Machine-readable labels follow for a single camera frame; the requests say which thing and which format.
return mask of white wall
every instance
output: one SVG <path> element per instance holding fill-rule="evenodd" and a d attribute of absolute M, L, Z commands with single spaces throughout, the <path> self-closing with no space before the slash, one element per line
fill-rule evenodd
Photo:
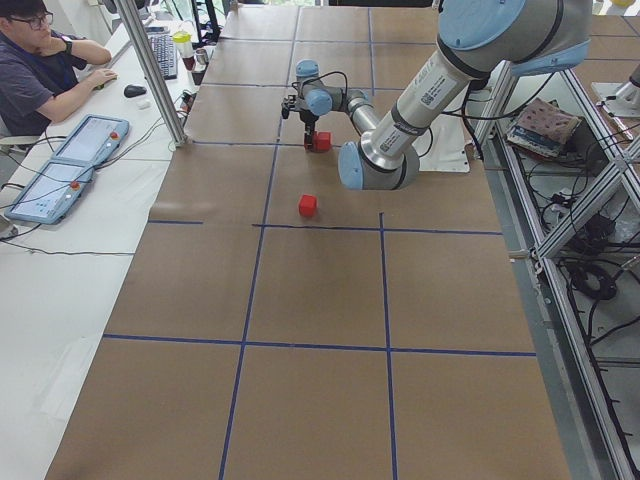
<path fill-rule="evenodd" d="M 90 0 L 45 0 L 47 9 L 53 13 L 53 28 L 63 33 L 80 35 L 105 44 L 111 32 L 105 21 L 106 10 L 102 6 L 90 5 Z"/>

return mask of red cube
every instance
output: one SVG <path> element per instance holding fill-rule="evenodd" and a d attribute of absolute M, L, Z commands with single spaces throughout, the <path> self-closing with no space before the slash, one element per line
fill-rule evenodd
<path fill-rule="evenodd" d="M 331 132 L 313 132 L 313 151 L 328 152 L 331 150 Z"/>
<path fill-rule="evenodd" d="M 313 217 L 318 209 L 318 199 L 313 195 L 302 195 L 298 203 L 298 212 L 303 217 Z"/>

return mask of keyboard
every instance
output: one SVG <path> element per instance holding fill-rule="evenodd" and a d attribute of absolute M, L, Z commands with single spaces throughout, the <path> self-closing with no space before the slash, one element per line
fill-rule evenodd
<path fill-rule="evenodd" d="M 171 35 L 160 33 L 149 35 L 151 50 L 158 60 L 160 72 L 165 80 L 178 76 L 178 49 L 173 43 Z"/>

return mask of chair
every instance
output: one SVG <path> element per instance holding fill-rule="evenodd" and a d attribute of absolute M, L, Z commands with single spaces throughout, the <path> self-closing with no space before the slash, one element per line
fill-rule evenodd
<path fill-rule="evenodd" d="M 37 136 L 14 136 L 11 135 L 9 129 L 0 117 L 0 152 L 4 154 L 18 154 L 24 156 L 26 154 L 25 145 L 33 145 L 38 141 Z"/>

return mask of screen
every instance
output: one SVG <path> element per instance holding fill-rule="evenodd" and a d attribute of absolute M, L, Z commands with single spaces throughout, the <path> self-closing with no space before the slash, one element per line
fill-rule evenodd
<path fill-rule="evenodd" d="M 55 211 L 60 200 L 66 195 L 69 182 L 77 180 L 86 167 L 50 163 L 31 184 L 12 212 L 37 218 L 47 218 Z"/>
<path fill-rule="evenodd" d="M 89 117 L 56 156 L 91 162 L 117 126 L 118 122 L 115 120 Z"/>

